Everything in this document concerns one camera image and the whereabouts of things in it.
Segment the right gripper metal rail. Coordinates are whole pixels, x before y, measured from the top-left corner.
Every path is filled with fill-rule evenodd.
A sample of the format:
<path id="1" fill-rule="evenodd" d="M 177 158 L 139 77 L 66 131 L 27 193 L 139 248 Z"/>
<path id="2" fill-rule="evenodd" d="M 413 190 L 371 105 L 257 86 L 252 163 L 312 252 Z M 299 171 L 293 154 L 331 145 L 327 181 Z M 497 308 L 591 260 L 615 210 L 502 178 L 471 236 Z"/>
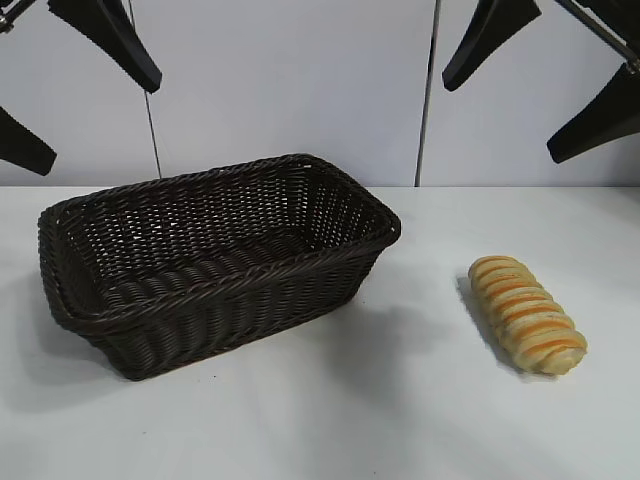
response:
<path id="1" fill-rule="evenodd" d="M 625 60 L 628 48 L 576 1 L 556 0 L 564 10 Z M 456 51 L 442 72 L 444 88 L 460 88 L 507 40 L 542 14 L 533 0 L 479 0 Z M 639 132 L 639 73 L 622 64 L 604 88 L 547 142 L 555 163 Z"/>

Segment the left gripper metal rail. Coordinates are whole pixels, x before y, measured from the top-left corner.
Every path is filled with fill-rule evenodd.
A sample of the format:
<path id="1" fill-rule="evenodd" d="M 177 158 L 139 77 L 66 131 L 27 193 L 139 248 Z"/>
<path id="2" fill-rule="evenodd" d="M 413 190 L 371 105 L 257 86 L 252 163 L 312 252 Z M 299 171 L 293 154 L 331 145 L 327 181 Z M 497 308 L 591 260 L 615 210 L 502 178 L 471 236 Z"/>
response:
<path id="1" fill-rule="evenodd" d="M 0 0 L 0 18 L 6 20 L 13 0 Z M 138 37 L 121 1 L 50 0 L 49 11 L 82 33 L 109 55 L 141 88 L 155 93 L 162 72 Z M 1 159 L 46 176 L 57 153 L 37 135 L 1 108 Z"/>

